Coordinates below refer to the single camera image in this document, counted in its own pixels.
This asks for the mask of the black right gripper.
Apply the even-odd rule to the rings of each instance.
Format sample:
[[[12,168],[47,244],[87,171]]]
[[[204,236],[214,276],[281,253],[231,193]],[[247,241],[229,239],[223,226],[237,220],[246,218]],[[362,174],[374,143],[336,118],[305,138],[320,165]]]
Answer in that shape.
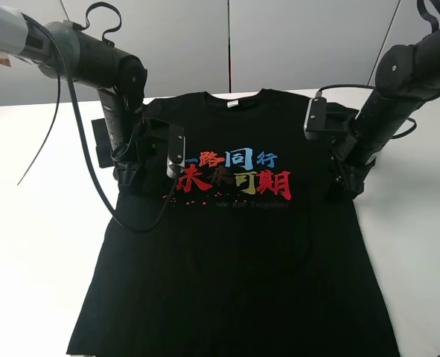
[[[326,128],[331,131],[331,159],[336,174],[332,192],[336,196],[355,199],[365,189],[365,180],[376,163],[376,154],[365,148],[365,156],[356,154],[360,146],[360,135],[349,123],[350,120],[326,119]]]

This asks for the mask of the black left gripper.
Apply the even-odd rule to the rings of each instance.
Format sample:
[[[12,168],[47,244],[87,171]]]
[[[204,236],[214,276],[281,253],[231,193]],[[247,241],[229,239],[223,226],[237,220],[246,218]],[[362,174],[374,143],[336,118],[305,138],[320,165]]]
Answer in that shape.
[[[157,119],[142,119],[133,126],[127,141],[111,153],[114,178],[120,193],[142,193],[147,178],[147,162],[157,154],[157,146],[175,135],[175,125]]]

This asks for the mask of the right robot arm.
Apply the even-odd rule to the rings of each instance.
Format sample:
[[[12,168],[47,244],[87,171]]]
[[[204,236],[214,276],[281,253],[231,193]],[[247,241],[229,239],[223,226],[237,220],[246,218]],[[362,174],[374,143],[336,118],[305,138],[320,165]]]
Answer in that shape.
[[[377,154],[409,116],[440,97],[440,29],[414,45],[395,45],[377,67],[375,86],[332,144],[346,196],[356,198]]]

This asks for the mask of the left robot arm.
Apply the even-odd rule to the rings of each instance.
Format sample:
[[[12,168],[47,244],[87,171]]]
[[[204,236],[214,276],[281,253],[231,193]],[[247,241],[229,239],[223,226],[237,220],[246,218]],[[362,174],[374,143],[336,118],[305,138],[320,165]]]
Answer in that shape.
[[[138,57],[84,30],[69,21],[38,26],[24,13],[0,6],[0,53],[31,61],[46,77],[96,89],[119,190],[140,193],[157,142],[147,137],[150,124],[143,116],[147,70]]]

